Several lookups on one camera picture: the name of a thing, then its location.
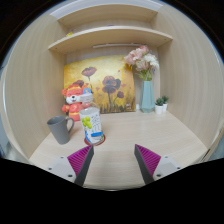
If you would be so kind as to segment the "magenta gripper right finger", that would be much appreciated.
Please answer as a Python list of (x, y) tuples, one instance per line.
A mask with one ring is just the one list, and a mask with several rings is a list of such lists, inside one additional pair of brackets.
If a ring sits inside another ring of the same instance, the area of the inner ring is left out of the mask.
[(134, 155), (145, 184), (152, 183), (181, 169), (181, 166), (168, 155), (160, 156), (138, 144), (135, 145)]

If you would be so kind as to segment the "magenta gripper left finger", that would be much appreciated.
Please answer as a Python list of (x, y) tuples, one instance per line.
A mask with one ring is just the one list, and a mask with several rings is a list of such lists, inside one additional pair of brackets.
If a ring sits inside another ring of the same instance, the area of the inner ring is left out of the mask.
[(73, 154), (60, 156), (46, 170), (54, 175), (82, 186), (94, 155), (94, 147), (86, 146)]

